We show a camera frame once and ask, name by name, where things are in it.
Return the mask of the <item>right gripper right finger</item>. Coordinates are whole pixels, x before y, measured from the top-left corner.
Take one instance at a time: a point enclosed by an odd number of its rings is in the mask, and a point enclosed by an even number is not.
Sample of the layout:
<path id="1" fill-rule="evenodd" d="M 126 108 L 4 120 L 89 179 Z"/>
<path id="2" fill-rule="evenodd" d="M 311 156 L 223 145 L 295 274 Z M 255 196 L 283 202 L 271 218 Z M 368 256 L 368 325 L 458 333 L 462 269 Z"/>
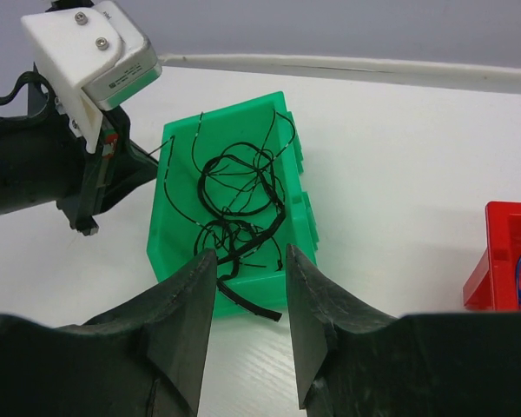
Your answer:
<path id="1" fill-rule="evenodd" d="M 298 402 L 310 416 L 521 416 L 521 313 L 370 306 L 286 253 Z"/>

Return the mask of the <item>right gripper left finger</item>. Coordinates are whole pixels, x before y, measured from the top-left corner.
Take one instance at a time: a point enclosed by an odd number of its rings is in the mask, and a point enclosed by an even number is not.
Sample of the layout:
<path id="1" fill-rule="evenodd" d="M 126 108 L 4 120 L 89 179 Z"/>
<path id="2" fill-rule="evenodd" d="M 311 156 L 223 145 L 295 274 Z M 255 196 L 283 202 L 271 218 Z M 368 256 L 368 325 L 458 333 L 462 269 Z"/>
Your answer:
<path id="1" fill-rule="evenodd" d="M 195 416 L 214 311 L 207 249 L 81 325 L 0 314 L 0 416 Z"/>

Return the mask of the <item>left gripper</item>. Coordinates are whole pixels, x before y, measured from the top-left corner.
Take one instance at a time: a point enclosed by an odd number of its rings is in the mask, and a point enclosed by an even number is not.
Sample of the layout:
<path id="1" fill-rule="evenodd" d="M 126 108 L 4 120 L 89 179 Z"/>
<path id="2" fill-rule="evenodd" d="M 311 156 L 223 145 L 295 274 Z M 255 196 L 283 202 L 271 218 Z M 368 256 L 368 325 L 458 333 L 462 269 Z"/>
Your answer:
<path id="1" fill-rule="evenodd" d="M 95 234 L 97 215 L 157 177 L 158 161 L 130 138 L 120 107 L 103 112 L 96 152 L 74 132 L 50 83 L 33 69 L 0 96 L 11 103 L 28 90 L 25 116 L 0 116 L 0 215 L 54 202 L 72 229 Z"/>

